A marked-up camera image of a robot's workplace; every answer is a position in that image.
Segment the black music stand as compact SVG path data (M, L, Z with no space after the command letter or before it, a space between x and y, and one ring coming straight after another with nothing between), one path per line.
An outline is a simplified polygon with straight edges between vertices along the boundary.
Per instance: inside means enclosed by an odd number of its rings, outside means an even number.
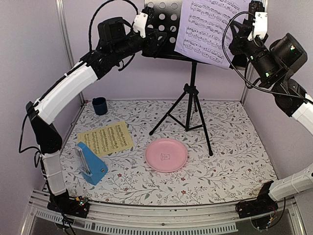
M149 132L149 135L154 134L157 129L165 122L167 118L171 118L175 124L178 124L184 128L186 132L192 130L203 129L205 136L205 143L208 147L209 156L213 155L213 151L210 144L210 139L208 135L208 130L204 121L203 112L200 105L199 91L196 87L196 72L197 65L199 61L187 58L184 55L181 55L178 52L174 51L174 43L176 42L179 29L179 20L182 8L181 0L146 0L144 6L151 7L155 10L155 18L152 20L150 25L159 29L161 32L167 33L167 38L165 40L164 46L160 49L157 58L162 59L171 59L177 61L188 61L191 63L191 76L190 82L186 83L183 87L183 93L175 101L172 107L164 114L156 126ZM188 97L187 110L186 110L186 121L182 123L175 116L172 115L172 112L177 107L179 103L186 97ZM201 124L197 126L191 126L192 120L192 109L200 115Z

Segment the purple sheet music page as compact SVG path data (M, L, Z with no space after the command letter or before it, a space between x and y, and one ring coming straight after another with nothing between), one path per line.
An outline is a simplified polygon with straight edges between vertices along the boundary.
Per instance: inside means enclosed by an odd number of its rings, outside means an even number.
M198 62L228 69L222 49L225 27L248 10L248 0L184 0L174 51Z

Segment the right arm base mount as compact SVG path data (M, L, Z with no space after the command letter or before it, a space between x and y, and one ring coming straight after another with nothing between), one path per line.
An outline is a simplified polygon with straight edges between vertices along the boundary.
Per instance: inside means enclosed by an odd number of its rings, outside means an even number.
M278 204L268 196L258 196L254 200L238 202L235 206L239 218L252 218L265 214L265 216L251 219L252 226L259 230L268 230L275 225L277 218Z

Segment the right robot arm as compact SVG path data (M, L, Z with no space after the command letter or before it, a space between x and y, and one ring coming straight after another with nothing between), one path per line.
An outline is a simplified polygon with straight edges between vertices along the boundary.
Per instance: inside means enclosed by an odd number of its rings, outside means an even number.
M248 40L252 27L239 22L230 24L233 55L243 55L259 75L251 87L274 96L276 105L289 117L313 132L313 98L292 76L307 62L308 55L294 36L287 33L270 47L256 36Z

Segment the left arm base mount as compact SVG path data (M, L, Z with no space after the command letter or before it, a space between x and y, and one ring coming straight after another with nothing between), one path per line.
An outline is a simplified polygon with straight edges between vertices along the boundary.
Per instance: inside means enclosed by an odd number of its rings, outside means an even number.
M51 192L47 205L47 208L51 211L80 218L87 218L87 215L89 213L89 207L90 204L87 197L70 197L67 189L64 193L61 193L60 195L54 195Z

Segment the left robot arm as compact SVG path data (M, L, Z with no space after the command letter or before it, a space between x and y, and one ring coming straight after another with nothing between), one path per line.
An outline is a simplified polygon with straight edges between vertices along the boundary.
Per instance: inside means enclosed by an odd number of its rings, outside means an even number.
M27 117L41 154L43 175L47 180L53 203L61 212L69 212L73 203L67 198L60 151L63 140L53 125L58 114L85 88L103 78L119 63L138 52L156 57L167 33L150 28L146 14L137 15L133 24L114 17L98 24L99 41L96 49L57 80L40 98L26 105Z

